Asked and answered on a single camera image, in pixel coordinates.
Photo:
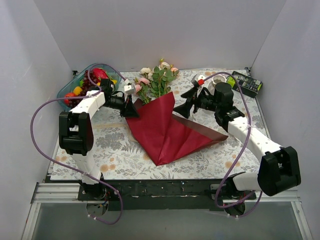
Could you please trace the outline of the dark red wrapping paper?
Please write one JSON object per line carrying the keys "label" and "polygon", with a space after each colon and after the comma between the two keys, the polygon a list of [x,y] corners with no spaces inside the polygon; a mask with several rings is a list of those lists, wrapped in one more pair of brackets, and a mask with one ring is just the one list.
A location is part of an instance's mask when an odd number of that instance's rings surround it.
{"label": "dark red wrapping paper", "polygon": [[173,114],[175,98],[167,93],[147,104],[134,102],[139,117],[126,118],[133,137],[156,166],[174,162],[228,136]]}

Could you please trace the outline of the cream printed ribbon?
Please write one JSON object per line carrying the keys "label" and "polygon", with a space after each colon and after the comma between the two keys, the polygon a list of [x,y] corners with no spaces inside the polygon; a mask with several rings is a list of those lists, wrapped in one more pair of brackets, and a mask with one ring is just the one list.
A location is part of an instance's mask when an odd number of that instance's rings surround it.
{"label": "cream printed ribbon", "polygon": [[99,124],[93,124],[92,125],[93,129],[109,129],[109,128],[124,128],[127,132],[127,137],[131,142],[137,143],[138,141],[135,139],[133,136],[129,126],[127,123],[99,123]]}

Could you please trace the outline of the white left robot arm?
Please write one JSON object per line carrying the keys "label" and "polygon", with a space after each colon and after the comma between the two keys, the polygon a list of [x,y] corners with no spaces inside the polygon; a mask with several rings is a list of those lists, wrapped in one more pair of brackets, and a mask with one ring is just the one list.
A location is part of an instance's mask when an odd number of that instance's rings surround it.
{"label": "white left robot arm", "polygon": [[114,83],[108,78],[102,79],[99,86],[90,87],[76,107],[59,115],[59,146],[75,161],[81,173],[80,185],[95,200],[103,199],[107,190],[100,183],[102,173],[91,153],[94,145],[91,119],[101,107],[119,110],[121,117],[139,117],[132,102],[135,91],[127,79],[123,92],[115,91]]}

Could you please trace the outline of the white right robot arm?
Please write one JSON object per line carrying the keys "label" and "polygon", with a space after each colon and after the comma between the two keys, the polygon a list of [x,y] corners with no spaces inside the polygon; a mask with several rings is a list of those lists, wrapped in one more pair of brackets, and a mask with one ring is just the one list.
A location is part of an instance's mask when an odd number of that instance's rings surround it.
{"label": "white right robot arm", "polygon": [[254,128],[249,115],[234,106],[234,92],[228,83],[218,83],[213,94],[206,87],[195,85],[181,97],[185,103],[175,107],[174,112],[185,118],[198,109],[214,112],[217,124],[259,160],[258,172],[237,173],[226,178],[224,186],[230,198],[237,199],[245,191],[260,191],[271,197],[301,184],[297,151],[273,142]]}

